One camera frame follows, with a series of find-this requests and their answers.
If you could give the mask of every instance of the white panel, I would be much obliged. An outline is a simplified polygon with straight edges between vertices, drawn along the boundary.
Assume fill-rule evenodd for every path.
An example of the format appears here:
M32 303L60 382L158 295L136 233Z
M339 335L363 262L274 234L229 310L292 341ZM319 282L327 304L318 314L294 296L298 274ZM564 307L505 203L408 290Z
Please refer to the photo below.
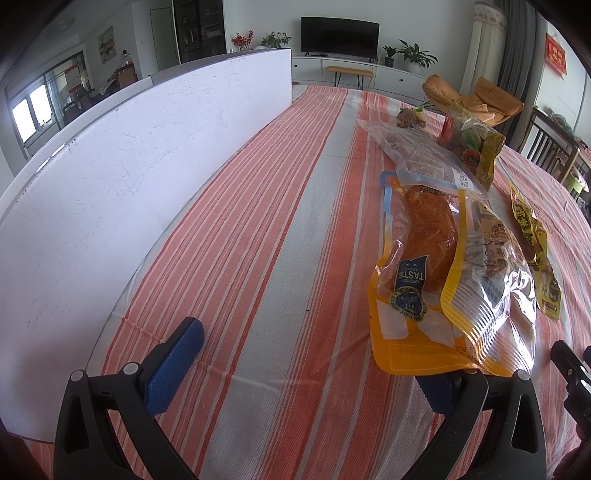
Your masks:
M425 78L418 75L389 67L380 67L375 77L374 88L423 101L422 99L425 98L424 82Z
M88 125L0 223L0 417L10 432L54 440L68 377L85 368L142 259L291 104L290 50L189 66Z
M145 78L139 82L132 83L122 90L115 92L108 96L103 101L97 103L92 108L83 112L76 117L58 133L51 137L45 145L43 145L33 157L26 163L26 165L18 172L14 181L9 185L4 194L0 196L0 218L8 209L10 204L14 201L19 192L24 188L27 182L32 178L37 169L53 155L53 153L80 132L87 125L94 122L98 117L105 112L115 108L120 103L133 97L137 93L152 86L152 79Z
M319 82L322 80L322 60L294 58L291 60L291 70L294 80Z

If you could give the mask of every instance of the red and white striped tablecloth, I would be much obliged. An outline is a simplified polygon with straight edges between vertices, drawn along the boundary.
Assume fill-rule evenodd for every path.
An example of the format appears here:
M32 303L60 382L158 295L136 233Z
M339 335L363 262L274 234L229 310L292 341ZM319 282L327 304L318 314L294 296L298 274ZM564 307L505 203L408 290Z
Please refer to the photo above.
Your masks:
M382 251L379 177L391 162L356 120L389 121L401 104L296 89L292 107L227 162L168 237L103 372L142 361L197 317L205 346L158 421L199 478L400 478L442 419L413 377L389 376L372 358L366 289ZM427 115L438 134L443 118ZM560 338L577 353L591 344L591 230L553 178L507 147L501 157L544 222L561 272L563 317L538 313L533 375L551 471L576 435L549 350ZM498 170L493 194L507 213ZM115 429L134 471L149 477L121 421ZM50 472L51 446L30 448Z

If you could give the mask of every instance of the yellow snack package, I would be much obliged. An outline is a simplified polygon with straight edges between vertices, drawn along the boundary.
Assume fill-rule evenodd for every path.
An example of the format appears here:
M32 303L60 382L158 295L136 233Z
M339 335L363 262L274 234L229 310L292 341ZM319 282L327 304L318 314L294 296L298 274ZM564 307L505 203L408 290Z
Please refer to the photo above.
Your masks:
M534 281L515 236L473 193L459 193L456 256L441 309L466 334L475 361L491 374L531 372L535 352Z
M536 218L535 212L511 181L509 188L511 189L513 215L531 247L530 251L526 250L525 256L534 277L535 299L538 308L548 317L558 320L562 292L554 277L552 265L548 261L548 235L542 222Z
M402 187L390 171L381 184L384 254L368 287L376 363L395 375L477 368L466 335L444 317L439 299L456 250L457 196Z

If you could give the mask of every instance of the white wall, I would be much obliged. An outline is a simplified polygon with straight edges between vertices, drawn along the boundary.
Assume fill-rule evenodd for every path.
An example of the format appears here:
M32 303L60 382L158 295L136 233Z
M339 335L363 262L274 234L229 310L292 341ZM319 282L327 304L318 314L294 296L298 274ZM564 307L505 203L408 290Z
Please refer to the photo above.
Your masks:
M6 102L5 91L0 90L0 148L13 175L21 171L27 163L20 142L12 127L11 111Z
M439 63L425 73L438 73L459 89L472 38L474 0L226 0L224 16L229 37L255 31L253 46L265 33L285 31L295 53L301 48L301 17L343 17L380 23L379 52L398 46L401 38L430 50ZM398 55L397 62L402 61Z
M7 189L13 179L14 175L10 171L4 153L2 153L2 149L0 148L0 196L2 196L4 190Z
M117 54L106 63L102 63L100 60L98 36L109 27L113 27L113 37L115 39L115 50ZM127 50L134 60L138 78L143 78L141 65L138 61L139 55L135 42L134 18L131 4L125 5L115 12L112 17L101 22L89 33L85 42L87 45L86 65L90 69L95 89L100 88L113 75L114 71L121 67L123 63L121 54L124 50Z
M567 74L560 77L552 67L545 64L535 104L541 110L549 107L555 113L563 115L574 128L583 99L587 72L564 37L549 23L547 32L558 39L558 43L566 51Z
M587 145L591 145L591 77L588 74L583 104L581 105L581 115L574 129L574 133Z

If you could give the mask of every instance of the red banner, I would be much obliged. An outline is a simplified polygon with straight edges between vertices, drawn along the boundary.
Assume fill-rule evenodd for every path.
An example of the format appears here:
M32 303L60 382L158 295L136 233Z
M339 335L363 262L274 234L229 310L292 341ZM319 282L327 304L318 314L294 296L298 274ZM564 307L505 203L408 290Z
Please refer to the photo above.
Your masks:
M566 75L566 52L555 38L546 34L545 60L561 77Z

